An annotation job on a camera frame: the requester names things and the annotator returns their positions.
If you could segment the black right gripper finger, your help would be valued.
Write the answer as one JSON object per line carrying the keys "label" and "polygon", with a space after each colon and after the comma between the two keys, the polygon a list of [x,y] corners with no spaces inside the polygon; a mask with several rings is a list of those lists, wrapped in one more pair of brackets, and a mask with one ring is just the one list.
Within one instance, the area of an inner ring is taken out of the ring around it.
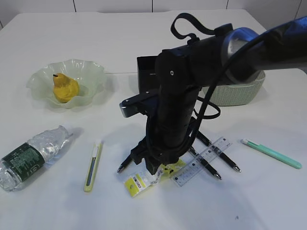
{"label": "black right gripper finger", "polygon": [[163,158],[154,158],[154,157],[146,157],[145,158],[145,164],[146,164],[146,169],[151,175],[156,174],[158,171],[159,166],[163,163]]}
{"label": "black right gripper finger", "polygon": [[136,165],[140,164],[145,155],[145,147],[135,147],[130,151],[130,156]]}

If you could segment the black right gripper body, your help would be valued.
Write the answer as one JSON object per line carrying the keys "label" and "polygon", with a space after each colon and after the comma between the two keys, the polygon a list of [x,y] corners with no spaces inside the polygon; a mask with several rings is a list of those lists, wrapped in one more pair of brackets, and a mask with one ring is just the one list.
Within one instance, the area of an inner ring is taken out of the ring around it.
{"label": "black right gripper body", "polygon": [[144,160],[162,157],[162,164],[168,165],[187,152],[192,140],[187,131],[199,91],[199,87],[189,87],[171,94],[160,87],[155,114],[147,116],[146,135],[136,146],[145,147]]}

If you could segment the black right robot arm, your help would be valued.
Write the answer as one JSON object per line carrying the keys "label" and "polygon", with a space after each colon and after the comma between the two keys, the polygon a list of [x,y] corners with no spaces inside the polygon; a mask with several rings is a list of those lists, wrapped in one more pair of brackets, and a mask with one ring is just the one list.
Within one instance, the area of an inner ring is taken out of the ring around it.
{"label": "black right robot arm", "polygon": [[193,15],[181,13],[207,38],[180,34],[187,44],[164,49],[155,60],[159,89],[154,97],[139,94],[131,101],[147,116],[145,137],[130,152],[135,164],[145,162],[155,174],[160,165],[176,163],[193,144],[217,86],[247,84],[263,70],[293,69],[307,63],[307,19],[302,17],[262,34],[225,24],[203,26]]}

